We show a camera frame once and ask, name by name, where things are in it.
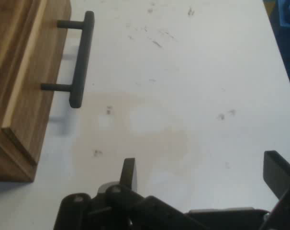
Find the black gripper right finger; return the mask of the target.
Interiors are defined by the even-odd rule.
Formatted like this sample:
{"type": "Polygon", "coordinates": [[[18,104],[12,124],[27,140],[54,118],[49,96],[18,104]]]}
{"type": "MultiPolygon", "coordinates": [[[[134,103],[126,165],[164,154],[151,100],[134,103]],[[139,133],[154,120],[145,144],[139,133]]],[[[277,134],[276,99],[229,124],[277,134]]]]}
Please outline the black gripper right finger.
{"type": "Polygon", "coordinates": [[[290,230],[290,164],[275,150],[264,152],[263,179],[278,202],[260,228],[290,230]]]}

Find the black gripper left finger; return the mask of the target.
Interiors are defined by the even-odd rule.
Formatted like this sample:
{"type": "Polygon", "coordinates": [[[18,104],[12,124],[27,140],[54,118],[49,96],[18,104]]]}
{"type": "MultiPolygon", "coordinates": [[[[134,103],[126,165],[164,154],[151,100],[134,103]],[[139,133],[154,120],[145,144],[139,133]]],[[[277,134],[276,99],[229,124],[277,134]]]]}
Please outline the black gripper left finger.
{"type": "Polygon", "coordinates": [[[207,226],[154,196],[136,191],[135,158],[126,158],[119,181],[106,183],[92,198],[71,194],[62,199],[55,230],[205,230],[207,226]]]}

